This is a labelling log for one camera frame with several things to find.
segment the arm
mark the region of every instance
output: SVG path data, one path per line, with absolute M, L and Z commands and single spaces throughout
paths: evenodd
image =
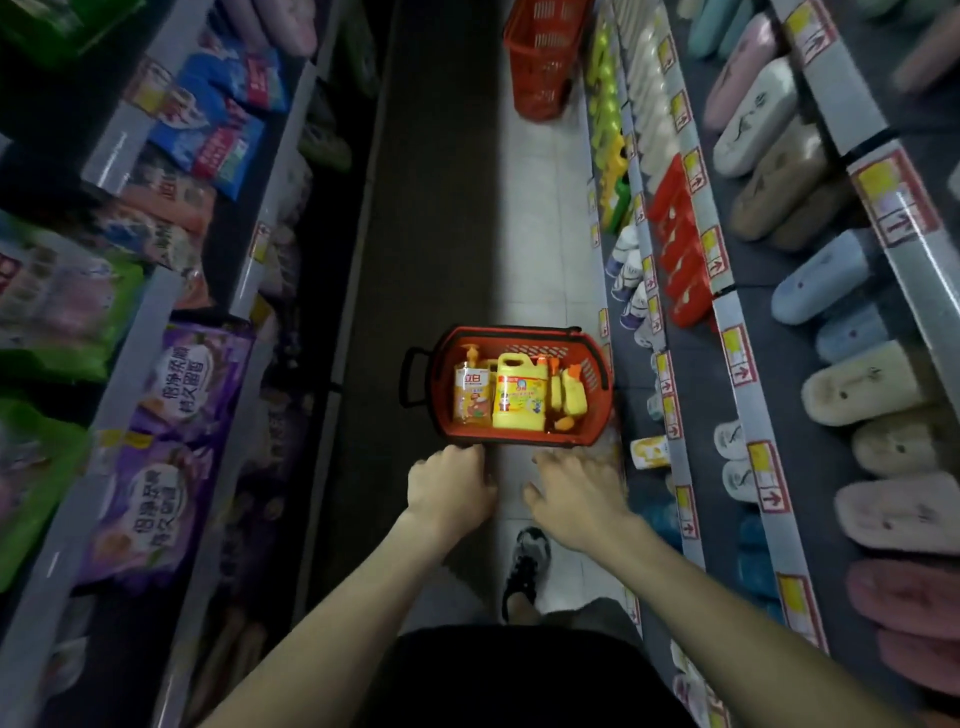
M 204 728 L 349 725 L 420 587 L 485 521 L 484 451 L 448 447 L 410 471 L 407 509 L 370 557 L 220 704 Z
M 569 453 L 538 455 L 537 464 L 543 494 L 529 483 L 524 489 L 534 520 L 649 604 L 747 725 L 914 725 L 668 546 L 629 512 L 613 467 Z

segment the red shopping basket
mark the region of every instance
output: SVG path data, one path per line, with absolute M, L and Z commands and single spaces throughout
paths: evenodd
M 560 116 L 592 0 L 516 0 L 503 31 L 516 112 L 531 121 Z
M 461 425 L 453 419 L 453 372 L 464 360 L 464 345 L 475 344 L 484 359 L 502 353 L 522 352 L 530 358 L 556 356 L 562 367 L 581 366 L 580 379 L 587 392 L 588 412 L 571 432 L 534 432 L 502 427 Z M 410 400 L 410 371 L 418 354 L 428 358 L 422 400 Z M 510 443 L 559 448 L 593 445 L 600 437 L 613 407 L 613 374 L 596 343 L 579 328 L 454 327 L 441 336 L 430 352 L 420 347 L 407 350 L 400 367 L 400 405 L 426 404 L 434 426 L 452 442 Z

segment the hand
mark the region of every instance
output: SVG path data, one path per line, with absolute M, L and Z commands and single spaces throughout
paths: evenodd
M 534 462 L 543 493 L 527 483 L 523 499 L 534 521 L 567 548 L 595 553 L 603 539 L 630 518 L 626 488 L 613 465 L 547 450 L 538 452 Z
M 484 461 L 480 445 L 448 445 L 410 469 L 407 514 L 437 538 L 438 547 L 449 551 L 496 508 L 496 486 L 485 479 Z

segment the yellow dish soap bottle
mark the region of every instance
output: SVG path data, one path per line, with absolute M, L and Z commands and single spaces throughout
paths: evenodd
M 544 356 L 534 364 L 525 353 L 500 354 L 496 362 L 493 426 L 543 432 L 549 377 Z
M 480 364 L 475 344 L 465 344 L 467 361 L 461 362 L 453 376 L 453 417 L 464 425 L 490 426 L 490 368 Z

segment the sneaker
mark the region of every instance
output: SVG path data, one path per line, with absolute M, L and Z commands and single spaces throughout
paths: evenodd
M 503 590 L 501 614 L 507 621 L 507 598 L 520 592 L 531 604 L 537 601 L 537 581 L 550 566 L 550 540 L 539 528 L 531 526 L 516 534 L 513 566 Z

